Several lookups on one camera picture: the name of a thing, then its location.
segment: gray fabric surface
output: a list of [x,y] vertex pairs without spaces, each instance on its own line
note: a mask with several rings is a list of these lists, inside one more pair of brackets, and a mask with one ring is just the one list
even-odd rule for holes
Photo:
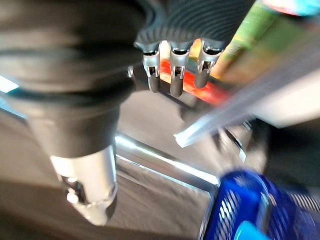
[[121,105],[118,131],[194,168],[220,174],[223,156],[210,136],[184,148],[176,143],[174,134],[184,124],[175,102],[147,90],[134,92]]
[[196,239],[210,201],[206,192],[118,160],[114,216],[105,227],[93,226],[65,201],[24,121],[0,111],[0,134],[0,210],[19,223],[62,239]]

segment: blue plastic basket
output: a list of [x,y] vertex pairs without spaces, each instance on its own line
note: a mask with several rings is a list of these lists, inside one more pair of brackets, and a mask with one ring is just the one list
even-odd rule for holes
[[306,193],[279,189],[252,171],[234,171],[221,179],[203,239],[233,240],[244,221],[272,240],[320,239],[319,212],[318,200]]

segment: robotic arm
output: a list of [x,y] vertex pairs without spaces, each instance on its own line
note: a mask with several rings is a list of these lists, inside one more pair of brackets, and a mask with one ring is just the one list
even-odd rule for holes
[[201,38],[195,84],[206,85],[252,0],[12,0],[0,2],[0,73],[19,88],[4,95],[25,114],[48,154],[66,199],[104,225],[116,202],[114,139],[120,104],[143,62],[160,87],[159,44],[171,48],[171,88],[183,91],[193,41]]

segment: red object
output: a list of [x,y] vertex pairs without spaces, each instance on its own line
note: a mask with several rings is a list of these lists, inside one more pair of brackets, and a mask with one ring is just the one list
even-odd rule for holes
[[[170,62],[168,60],[161,61],[160,73],[171,76]],[[171,83],[171,77],[162,77],[161,80]],[[230,96],[226,91],[211,82],[208,82],[202,89],[196,88],[195,75],[189,71],[184,73],[183,90],[214,106],[221,104]]]

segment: ribbed rubber surface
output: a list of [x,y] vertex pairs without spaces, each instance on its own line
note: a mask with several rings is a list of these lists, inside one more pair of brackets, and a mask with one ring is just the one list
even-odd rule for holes
[[253,0],[170,0],[161,24],[142,30],[136,42],[186,42],[209,38],[228,44]]

